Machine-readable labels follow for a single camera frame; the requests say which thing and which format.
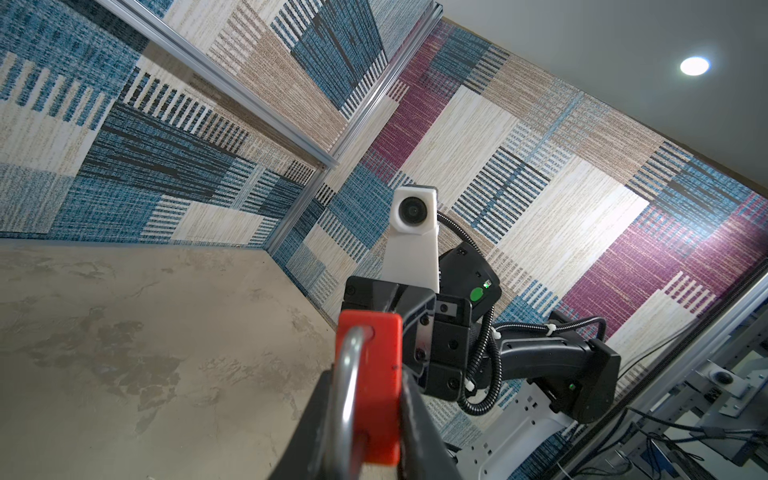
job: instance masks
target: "green sticker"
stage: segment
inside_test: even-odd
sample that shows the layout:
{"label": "green sticker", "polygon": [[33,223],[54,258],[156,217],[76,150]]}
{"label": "green sticker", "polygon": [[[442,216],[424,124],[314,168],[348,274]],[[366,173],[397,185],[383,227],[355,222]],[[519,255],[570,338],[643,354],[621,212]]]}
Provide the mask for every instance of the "green sticker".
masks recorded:
{"label": "green sticker", "polygon": [[482,298],[482,288],[477,287],[469,294],[469,299],[473,302],[477,302]]}

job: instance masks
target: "ceiling light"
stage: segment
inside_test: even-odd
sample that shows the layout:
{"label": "ceiling light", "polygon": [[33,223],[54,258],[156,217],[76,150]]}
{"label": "ceiling light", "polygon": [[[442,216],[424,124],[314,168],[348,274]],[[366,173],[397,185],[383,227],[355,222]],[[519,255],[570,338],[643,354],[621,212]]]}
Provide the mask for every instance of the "ceiling light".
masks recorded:
{"label": "ceiling light", "polygon": [[680,70],[686,75],[701,75],[710,69],[710,62],[706,58],[691,57],[683,60]]}

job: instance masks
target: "camera lens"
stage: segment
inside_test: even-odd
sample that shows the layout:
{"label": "camera lens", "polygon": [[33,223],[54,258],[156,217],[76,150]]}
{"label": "camera lens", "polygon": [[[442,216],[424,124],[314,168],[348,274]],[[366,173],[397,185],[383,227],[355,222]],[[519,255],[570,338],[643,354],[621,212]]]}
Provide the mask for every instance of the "camera lens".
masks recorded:
{"label": "camera lens", "polygon": [[427,218],[427,206],[418,197],[408,197],[400,204],[400,218],[408,225],[418,225]]}

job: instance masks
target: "ceiling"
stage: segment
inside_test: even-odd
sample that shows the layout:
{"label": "ceiling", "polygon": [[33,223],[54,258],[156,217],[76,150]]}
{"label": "ceiling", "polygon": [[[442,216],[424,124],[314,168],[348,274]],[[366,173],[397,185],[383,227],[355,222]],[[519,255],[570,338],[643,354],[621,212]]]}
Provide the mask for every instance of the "ceiling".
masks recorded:
{"label": "ceiling", "polygon": [[[768,187],[766,0],[438,0],[445,17]],[[687,57],[710,70],[680,72]]]}

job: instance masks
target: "camera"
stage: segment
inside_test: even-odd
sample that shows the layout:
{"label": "camera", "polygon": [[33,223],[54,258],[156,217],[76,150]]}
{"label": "camera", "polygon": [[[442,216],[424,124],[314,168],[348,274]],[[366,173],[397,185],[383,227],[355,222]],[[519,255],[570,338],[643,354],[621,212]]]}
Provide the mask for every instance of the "camera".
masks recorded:
{"label": "camera", "polygon": [[437,193],[436,188],[423,185],[395,190],[382,280],[440,292]]}

